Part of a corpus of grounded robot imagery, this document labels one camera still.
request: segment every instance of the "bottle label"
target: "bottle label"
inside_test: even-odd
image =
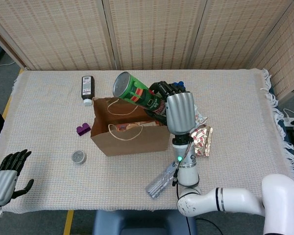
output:
[[[91,94],[91,78],[83,77],[83,95]]]

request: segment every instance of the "black cable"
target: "black cable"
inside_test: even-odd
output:
[[[195,220],[203,220],[203,221],[207,221],[208,223],[211,223],[213,226],[215,226],[219,230],[220,234],[223,235],[223,232],[221,231],[221,229],[214,222],[204,218],[196,218]]]
[[[176,197],[177,197],[177,199],[179,199],[179,196],[178,196],[178,185],[176,185]],[[185,217],[185,218],[186,218],[186,222],[187,222],[188,232],[189,232],[190,235],[192,235],[191,228],[190,228],[190,223],[188,222],[188,217]]]

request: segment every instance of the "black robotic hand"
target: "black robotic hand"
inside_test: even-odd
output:
[[[31,179],[27,186],[19,191],[15,191],[15,184],[24,166],[27,157],[31,152],[27,149],[6,156],[0,165],[0,206],[4,206],[19,196],[26,194],[33,186],[34,180]]]

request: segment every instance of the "can lid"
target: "can lid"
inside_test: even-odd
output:
[[[117,76],[117,79],[113,85],[113,96],[120,97],[126,90],[129,81],[130,74],[128,72],[122,72]]]
[[[86,154],[81,150],[75,151],[72,154],[72,161],[75,164],[83,164],[86,161]]]
[[[93,101],[91,99],[84,99],[85,106],[91,106],[92,104],[93,104]]]

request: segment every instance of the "tablecloth fringe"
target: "tablecloth fringe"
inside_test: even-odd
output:
[[[278,100],[275,98],[275,95],[273,95],[269,92],[269,90],[271,88],[271,81],[270,81],[271,75],[269,74],[268,70],[266,70],[266,69],[263,69],[263,73],[264,73],[264,77],[265,77],[265,83],[266,83],[265,86],[266,87],[262,88],[261,90],[265,90],[267,92],[266,98],[269,100],[269,102],[272,106],[274,122],[275,122],[275,125],[276,125],[279,133],[280,133],[281,140],[282,140],[282,146],[284,147],[284,156],[285,156],[285,159],[287,160],[287,162],[289,163],[291,178],[294,180],[294,155],[292,153],[290,153],[288,150],[288,149],[294,149],[294,146],[291,143],[284,141],[286,133],[283,130],[283,128],[278,124],[278,122],[282,120],[284,115],[282,112],[280,112],[276,108],[278,106]]]

